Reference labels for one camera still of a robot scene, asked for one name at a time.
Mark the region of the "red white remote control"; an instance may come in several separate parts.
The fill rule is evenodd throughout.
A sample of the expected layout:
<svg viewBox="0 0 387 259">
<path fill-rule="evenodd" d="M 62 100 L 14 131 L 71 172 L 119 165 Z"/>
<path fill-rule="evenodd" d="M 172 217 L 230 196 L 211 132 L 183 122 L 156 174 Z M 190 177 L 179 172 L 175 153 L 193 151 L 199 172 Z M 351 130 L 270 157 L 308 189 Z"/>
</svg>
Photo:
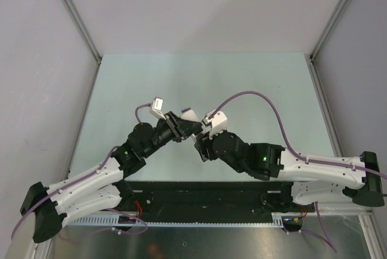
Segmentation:
<svg viewBox="0 0 387 259">
<path fill-rule="evenodd" d="M 183 120 L 186 120 L 186 121 L 190 121 L 190 122 L 201 123 L 201 119 L 196 115 L 196 113 L 193 109 L 191 109 L 185 113 L 181 113 L 180 118 Z"/>
</svg>

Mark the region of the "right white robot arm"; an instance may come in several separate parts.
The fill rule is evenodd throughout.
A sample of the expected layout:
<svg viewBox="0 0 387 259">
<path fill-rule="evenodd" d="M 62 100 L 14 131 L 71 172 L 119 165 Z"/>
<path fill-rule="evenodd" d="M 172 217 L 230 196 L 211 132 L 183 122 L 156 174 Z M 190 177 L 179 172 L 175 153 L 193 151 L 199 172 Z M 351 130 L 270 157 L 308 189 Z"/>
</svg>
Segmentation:
<svg viewBox="0 0 387 259">
<path fill-rule="evenodd" d="M 341 201 L 345 197 L 360 206 L 384 206 L 377 156 L 365 151 L 358 157 L 306 156 L 281 145 L 246 143 L 223 131 L 194 138 L 202 160 L 220 159 L 237 173 L 254 179 L 284 182 L 279 205 L 294 211 L 299 205 Z"/>
</svg>

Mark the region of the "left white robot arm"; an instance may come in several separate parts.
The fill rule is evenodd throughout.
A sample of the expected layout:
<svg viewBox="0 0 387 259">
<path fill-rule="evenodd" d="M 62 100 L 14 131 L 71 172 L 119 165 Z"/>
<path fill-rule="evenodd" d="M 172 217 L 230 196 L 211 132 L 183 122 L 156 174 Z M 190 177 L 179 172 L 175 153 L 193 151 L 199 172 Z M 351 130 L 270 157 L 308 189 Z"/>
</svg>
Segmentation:
<svg viewBox="0 0 387 259">
<path fill-rule="evenodd" d="M 145 160 L 165 144 L 182 142 L 203 130 L 192 110 L 178 116 L 166 113 L 156 126 L 138 123 L 126 142 L 113 147 L 102 163 L 71 178 L 44 186 L 29 187 L 20 213 L 25 220 L 35 215 L 32 240 L 43 243 L 69 222 L 104 209 L 125 211 L 134 202 L 133 191 L 125 180 L 145 166 Z"/>
</svg>

